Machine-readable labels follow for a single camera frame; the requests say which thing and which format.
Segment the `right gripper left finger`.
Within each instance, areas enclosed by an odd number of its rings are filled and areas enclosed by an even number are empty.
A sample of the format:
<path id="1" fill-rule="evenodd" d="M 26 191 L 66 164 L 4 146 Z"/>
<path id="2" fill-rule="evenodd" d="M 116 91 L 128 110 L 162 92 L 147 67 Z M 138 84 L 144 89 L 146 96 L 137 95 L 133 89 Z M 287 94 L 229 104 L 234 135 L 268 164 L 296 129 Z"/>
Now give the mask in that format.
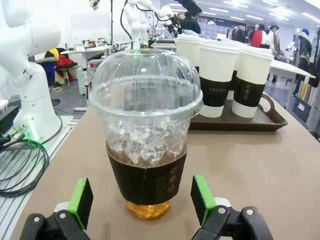
<path id="1" fill-rule="evenodd" d="M 88 227 L 93 203 L 93 192 L 88 178 L 77 181 L 69 201 L 56 205 L 46 217 L 40 213 L 30 214 L 23 226 L 25 240 L 88 240 Z"/>

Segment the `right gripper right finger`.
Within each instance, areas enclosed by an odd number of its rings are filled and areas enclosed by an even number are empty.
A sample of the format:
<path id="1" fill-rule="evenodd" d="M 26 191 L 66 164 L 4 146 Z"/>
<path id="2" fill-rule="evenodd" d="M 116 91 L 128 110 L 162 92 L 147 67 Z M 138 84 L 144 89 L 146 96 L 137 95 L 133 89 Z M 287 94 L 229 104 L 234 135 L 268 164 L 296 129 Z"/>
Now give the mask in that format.
<path id="1" fill-rule="evenodd" d="M 255 206 L 241 211 L 233 209 L 222 197 L 213 197 L 202 175 L 192 178 L 190 196 L 200 224 L 193 240 L 272 240 L 273 236 L 261 213 Z"/>

